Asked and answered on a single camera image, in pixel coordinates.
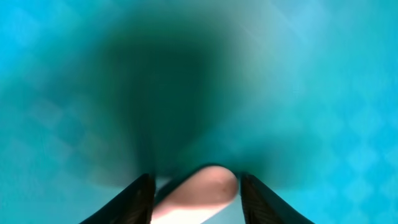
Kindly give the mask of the white plastic fork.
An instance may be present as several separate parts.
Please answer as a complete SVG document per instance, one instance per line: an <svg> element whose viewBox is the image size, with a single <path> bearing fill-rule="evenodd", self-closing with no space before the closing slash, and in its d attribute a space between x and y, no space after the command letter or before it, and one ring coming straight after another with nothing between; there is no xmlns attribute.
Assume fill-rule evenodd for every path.
<svg viewBox="0 0 398 224"><path fill-rule="evenodd" d="M237 177L227 168L208 166L184 180L155 206L152 224L201 224L230 205Z"/></svg>

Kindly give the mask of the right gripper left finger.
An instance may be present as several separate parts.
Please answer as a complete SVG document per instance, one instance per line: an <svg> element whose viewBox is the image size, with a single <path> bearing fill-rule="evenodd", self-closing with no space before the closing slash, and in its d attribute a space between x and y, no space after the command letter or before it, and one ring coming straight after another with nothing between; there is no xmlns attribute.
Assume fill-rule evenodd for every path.
<svg viewBox="0 0 398 224"><path fill-rule="evenodd" d="M143 174L81 224L150 224L155 180Z"/></svg>

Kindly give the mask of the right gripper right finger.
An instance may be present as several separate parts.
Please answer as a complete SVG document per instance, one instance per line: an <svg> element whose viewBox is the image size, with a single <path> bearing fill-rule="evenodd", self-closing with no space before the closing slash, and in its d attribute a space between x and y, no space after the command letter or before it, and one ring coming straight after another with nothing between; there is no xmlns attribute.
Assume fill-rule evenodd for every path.
<svg viewBox="0 0 398 224"><path fill-rule="evenodd" d="M252 174L242 174L240 196L245 224L314 224Z"/></svg>

